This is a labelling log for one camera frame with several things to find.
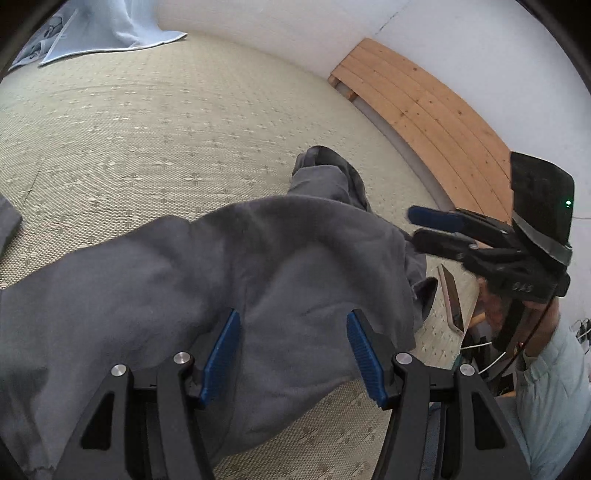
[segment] white wall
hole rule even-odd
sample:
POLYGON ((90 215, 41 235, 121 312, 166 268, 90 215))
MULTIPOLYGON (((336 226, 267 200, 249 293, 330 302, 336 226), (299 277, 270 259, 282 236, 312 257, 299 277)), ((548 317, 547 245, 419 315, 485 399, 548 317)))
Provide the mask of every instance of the white wall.
MULTIPOLYGON (((591 95, 550 33, 515 0, 161 0, 161 26, 204 31, 322 77, 364 37, 449 85, 509 148, 575 178, 574 214, 591 218, 591 95)), ((563 315, 591 317, 591 220, 571 232, 563 315)))
MULTIPOLYGON (((413 0, 375 39, 462 96, 510 149, 575 179, 574 215, 591 218, 591 95, 552 35, 515 0, 413 0)), ((571 230, 568 318, 591 317, 591 220, 571 230)))
POLYGON ((410 0, 160 0, 161 28, 202 31, 327 78, 410 0))

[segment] white cable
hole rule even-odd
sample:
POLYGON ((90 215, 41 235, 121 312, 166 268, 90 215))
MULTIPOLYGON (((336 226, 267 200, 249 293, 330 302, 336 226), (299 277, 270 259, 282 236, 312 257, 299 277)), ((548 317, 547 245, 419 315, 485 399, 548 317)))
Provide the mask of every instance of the white cable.
POLYGON ((488 370, 490 367, 492 367, 492 366, 493 366, 495 363, 497 363, 497 362, 498 362, 498 361, 499 361, 501 358, 503 358, 504 356, 505 356, 505 352, 501 353, 501 354, 500 354, 500 355, 497 357, 497 359, 496 359, 496 360, 495 360, 493 363, 491 363, 491 364, 490 364, 488 367, 486 367, 484 370, 480 370, 478 373, 482 375, 484 372, 486 372, 486 371, 487 371, 487 370, 488 370))
POLYGON ((479 343, 478 345, 463 346, 460 350, 468 350, 469 348, 478 348, 480 346, 492 345, 492 342, 479 343))
POLYGON ((587 330, 585 333, 583 333, 582 335, 579 335, 577 337, 577 340, 579 340, 580 338, 583 338, 585 335, 587 335, 589 332, 591 332, 591 328, 589 330, 587 330))

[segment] floor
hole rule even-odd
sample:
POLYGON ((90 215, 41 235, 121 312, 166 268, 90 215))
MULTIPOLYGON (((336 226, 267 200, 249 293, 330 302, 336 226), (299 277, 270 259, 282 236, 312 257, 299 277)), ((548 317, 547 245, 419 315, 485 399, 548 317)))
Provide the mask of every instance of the floor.
MULTIPOLYGON (((316 144, 347 158, 374 211, 400 227, 411 228, 409 206, 435 207, 399 152, 325 80, 205 35, 29 65, 2 81, 0 111, 0 192, 24 217, 0 261, 2 287, 161 215, 194 219, 283 194, 296 155, 316 144)), ((450 268, 469 316, 475 283, 450 268)), ((415 352, 450 367, 460 341, 438 296, 415 352)), ((225 460, 217 477, 370 478, 387 420, 351 382, 276 439, 225 460)))

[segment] metal screw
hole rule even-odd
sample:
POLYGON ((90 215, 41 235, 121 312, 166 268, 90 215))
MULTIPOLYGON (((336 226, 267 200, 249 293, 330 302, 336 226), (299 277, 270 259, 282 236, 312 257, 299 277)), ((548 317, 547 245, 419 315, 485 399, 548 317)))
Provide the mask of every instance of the metal screw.
POLYGON ((471 366, 470 364, 461 364, 460 365, 460 373, 462 375, 466 375, 467 377, 471 377, 472 375, 474 375, 476 373, 476 370, 474 370, 474 367, 471 366))
POLYGON ((127 367, 124 364, 117 364, 113 368, 111 368, 111 375, 114 377, 120 377, 127 372, 127 367))
POLYGON ((186 364, 189 360, 191 360, 191 355, 187 352, 179 352, 174 356, 173 360, 174 363, 179 365, 186 364))
POLYGON ((410 362, 413 361, 413 356, 410 353, 402 352, 396 355, 396 361, 400 365, 408 365, 410 362))

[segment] gray cloth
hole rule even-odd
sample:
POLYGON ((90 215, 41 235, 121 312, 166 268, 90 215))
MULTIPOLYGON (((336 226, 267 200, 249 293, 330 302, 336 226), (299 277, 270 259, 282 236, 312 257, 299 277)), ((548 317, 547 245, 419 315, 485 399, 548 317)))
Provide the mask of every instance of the gray cloth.
POLYGON ((16 234, 22 222, 21 214, 0 193, 0 254, 16 234))
POLYGON ((345 328, 353 308, 413 348, 436 280, 397 227, 351 205, 367 200, 339 159, 298 169, 286 196, 194 222, 159 218, 4 290, 0 434, 19 464, 47 473, 113 364, 159 364, 225 307, 240 312, 243 334, 230 394, 199 413, 213 463, 359 376, 345 328))

